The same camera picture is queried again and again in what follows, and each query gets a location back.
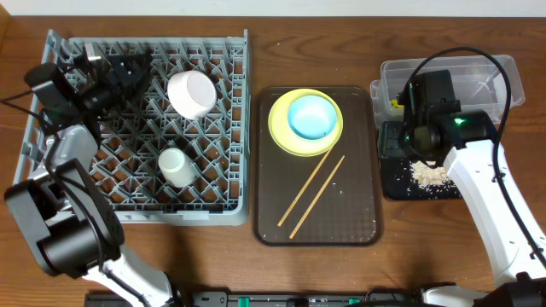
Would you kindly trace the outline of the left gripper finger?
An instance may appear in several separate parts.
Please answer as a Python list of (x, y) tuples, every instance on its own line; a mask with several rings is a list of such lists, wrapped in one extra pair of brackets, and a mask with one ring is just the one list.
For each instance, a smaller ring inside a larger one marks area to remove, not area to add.
[(141, 75), (136, 78), (123, 78), (122, 98), (124, 101), (133, 101), (138, 98), (145, 89), (145, 85), (150, 79), (150, 66), (153, 57), (150, 54), (141, 54), (140, 69)]
[(140, 55), (107, 55), (105, 78), (136, 78), (141, 75)]

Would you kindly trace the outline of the yellow green snack wrapper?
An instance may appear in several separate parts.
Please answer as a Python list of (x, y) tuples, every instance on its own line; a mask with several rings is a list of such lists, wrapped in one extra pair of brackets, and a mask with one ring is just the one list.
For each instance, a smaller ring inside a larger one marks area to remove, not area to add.
[(398, 100), (397, 100), (397, 99), (392, 99), (392, 100), (391, 100), (391, 106), (392, 106), (393, 108), (403, 108), (403, 107), (404, 107), (403, 105), (399, 105), (399, 104), (398, 104)]

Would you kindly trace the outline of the pile of rice scraps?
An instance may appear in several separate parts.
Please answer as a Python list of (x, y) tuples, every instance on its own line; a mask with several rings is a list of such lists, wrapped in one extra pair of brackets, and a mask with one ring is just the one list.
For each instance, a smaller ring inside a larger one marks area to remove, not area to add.
[(431, 190), (432, 188), (447, 187), (452, 184), (443, 167), (430, 168), (422, 162), (412, 162), (408, 167), (410, 181), (416, 183), (418, 188)]

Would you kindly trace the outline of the white bowl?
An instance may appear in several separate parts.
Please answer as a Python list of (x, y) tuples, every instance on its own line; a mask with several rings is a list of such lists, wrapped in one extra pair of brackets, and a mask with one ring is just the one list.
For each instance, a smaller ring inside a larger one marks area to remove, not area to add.
[(174, 74), (168, 81), (167, 95), (173, 108), (191, 120), (204, 118), (218, 98), (213, 82), (199, 71)]

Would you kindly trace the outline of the light green cup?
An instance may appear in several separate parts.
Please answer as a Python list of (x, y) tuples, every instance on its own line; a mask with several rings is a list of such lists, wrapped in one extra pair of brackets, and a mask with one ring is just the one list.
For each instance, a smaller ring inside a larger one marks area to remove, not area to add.
[(178, 148), (163, 150), (158, 164), (165, 180), (175, 188), (186, 187), (196, 179), (193, 160)]

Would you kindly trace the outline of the light blue bowl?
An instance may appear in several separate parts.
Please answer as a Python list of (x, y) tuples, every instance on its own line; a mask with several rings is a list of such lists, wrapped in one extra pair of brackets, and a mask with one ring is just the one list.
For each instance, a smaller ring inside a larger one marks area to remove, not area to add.
[(334, 105), (321, 96), (303, 96), (288, 109), (288, 124), (292, 131), (306, 140), (328, 136), (337, 124)]

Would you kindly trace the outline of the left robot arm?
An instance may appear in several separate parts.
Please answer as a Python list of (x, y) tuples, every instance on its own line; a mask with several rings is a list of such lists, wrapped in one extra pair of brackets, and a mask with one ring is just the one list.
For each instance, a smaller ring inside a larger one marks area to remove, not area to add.
[(150, 55), (80, 55), (29, 71), (24, 80), (43, 105), (31, 116), (46, 149), (4, 200), (46, 274), (97, 282), (132, 306), (180, 306), (168, 275), (125, 244), (117, 215), (89, 174), (102, 144), (100, 123), (142, 96), (152, 61)]

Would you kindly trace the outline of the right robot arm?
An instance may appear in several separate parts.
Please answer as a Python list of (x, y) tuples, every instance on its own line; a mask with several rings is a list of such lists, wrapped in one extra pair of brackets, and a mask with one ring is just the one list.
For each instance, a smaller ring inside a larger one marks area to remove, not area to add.
[(543, 306), (545, 234), (508, 168), (499, 132), (484, 111), (419, 115), (380, 125), (381, 162), (399, 157), (441, 166), (464, 199), (491, 264), (496, 288), (457, 285), (422, 291), (425, 306)]

